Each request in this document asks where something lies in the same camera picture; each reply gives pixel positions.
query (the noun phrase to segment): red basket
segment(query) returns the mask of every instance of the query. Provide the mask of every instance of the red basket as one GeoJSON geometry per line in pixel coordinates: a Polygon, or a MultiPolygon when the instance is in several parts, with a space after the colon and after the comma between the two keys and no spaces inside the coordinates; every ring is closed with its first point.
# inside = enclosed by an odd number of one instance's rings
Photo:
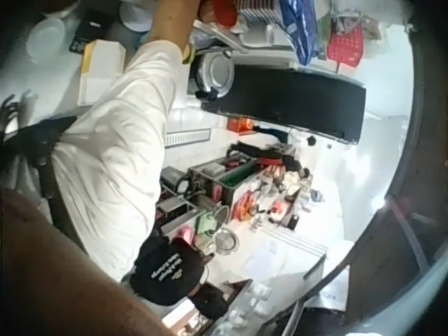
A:
{"type": "Polygon", "coordinates": [[[327,58],[357,67],[363,58],[364,39],[363,28],[358,25],[349,34],[340,36],[334,31],[331,33],[327,47],[327,58]]]}

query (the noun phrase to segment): white container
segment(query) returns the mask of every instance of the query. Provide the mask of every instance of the white container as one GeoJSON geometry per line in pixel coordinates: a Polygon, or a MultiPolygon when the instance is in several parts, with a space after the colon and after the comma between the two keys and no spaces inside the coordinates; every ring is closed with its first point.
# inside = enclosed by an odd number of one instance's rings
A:
{"type": "Polygon", "coordinates": [[[153,14],[146,9],[122,2],[120,5],[120,19],[126,28],[133,32],[149,32],[153,26],[153,14]]]}
{"type": "Polygon", "coordinates": [[[239,35],[241,42],[250,48],[270,47],[274,45],[274,27],[260,24],[251,27],[246,33],[239,35]]]}
{"type": "Polygon", "coordinates": [[[126,49],[119,42],[96,40],[84,49],[78,105],[94,104],[123,73],[126,49]]]}
{"type": "Polygon", "coordinates": [[[259,301],[253,308],[255,315],[262,320],[267,320],[271,317],[273,311],[274,307],[263,301],[259,301]]]}
{"type": "Polygon", "coordinates": [[[27,53],[34,62],[49,61],[61,50],[64,38],[63,21],[54,17],[40,21],[29,33],[27,53]]]}

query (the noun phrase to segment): bottle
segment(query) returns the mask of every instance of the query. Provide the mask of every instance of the bottle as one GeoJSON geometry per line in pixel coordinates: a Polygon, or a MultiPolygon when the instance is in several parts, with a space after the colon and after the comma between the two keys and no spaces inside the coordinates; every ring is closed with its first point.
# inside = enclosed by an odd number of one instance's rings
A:
{"type": "Polygon", "coordinates": [[[199,7],[199,18],[203,23],[231,29],[238,21],[238,13],[232,0],[205,0],[199,7]]]}

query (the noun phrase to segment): metal container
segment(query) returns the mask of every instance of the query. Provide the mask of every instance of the metal container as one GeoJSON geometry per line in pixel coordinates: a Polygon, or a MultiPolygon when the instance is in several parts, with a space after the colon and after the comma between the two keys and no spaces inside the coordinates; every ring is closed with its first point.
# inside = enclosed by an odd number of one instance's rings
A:
{"type": "Polygon", "coordinates": [[[224,52],[210,52],[197,56],[191,64],[188,93],[218,91],[218,98],[225,96],[232,87],[235,66],[224,52]]]}
{"type": "Polygon", "coordinates": [[[186,174],[171,166],[162,169],[160,180],[178,194],[184,194],[190,186],[186,174]]]}
{"type": "Polygon", "coordinates": [[[222,227],[213,237],[215,239],[217,254],[228,256],[238,251],[239,238],[233,231],[222,227]]]}

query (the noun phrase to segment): ceiling light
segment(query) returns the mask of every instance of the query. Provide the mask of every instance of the ceiling light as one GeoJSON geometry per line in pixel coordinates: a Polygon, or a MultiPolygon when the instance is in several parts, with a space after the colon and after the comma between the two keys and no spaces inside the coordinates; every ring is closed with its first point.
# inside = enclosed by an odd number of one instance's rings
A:
{"type": "Polygon", "coordinates": [[[351,146],[347,148],[343,152],[342,157],[344,158],[344,160],[347,162],[348,165],[353,164],[356,161],[356,147],[351,146]]]}
{"type": "Polygon", "coordinates": [[[382,207],[386,205],[386,200],[384,197],[377,196],[372,200],[372,208],[376,210],[380,210],[382,207]]]}

